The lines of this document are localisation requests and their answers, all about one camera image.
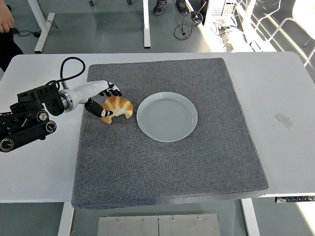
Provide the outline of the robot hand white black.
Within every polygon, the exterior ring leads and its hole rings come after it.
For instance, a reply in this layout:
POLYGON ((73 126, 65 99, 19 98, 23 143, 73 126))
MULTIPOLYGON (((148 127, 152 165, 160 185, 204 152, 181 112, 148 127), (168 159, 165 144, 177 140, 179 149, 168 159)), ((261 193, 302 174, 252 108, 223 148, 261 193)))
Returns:
POLYGON ((108 97, 111 95, 122 96, 118 87, 108 81, 92 81, 87 82, 82 86, 67 91, 69 95, 69 107, 71 111, 75 109, 78 104, 84 104, 85 109, 96 117, 103 118, 113 114, 112 111, 106 110, 100 104, 92 100, 92 97, 96 95, 103 96, 106 94, 108 97))

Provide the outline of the person's hand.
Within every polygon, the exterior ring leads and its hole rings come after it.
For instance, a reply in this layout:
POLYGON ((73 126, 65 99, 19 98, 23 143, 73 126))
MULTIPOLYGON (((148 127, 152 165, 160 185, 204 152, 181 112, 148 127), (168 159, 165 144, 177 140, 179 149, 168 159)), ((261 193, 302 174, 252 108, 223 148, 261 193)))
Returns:
POLYGON ((0 32, 8 33, 14 25, 14 18, 4 1, 0 1, 0 32))

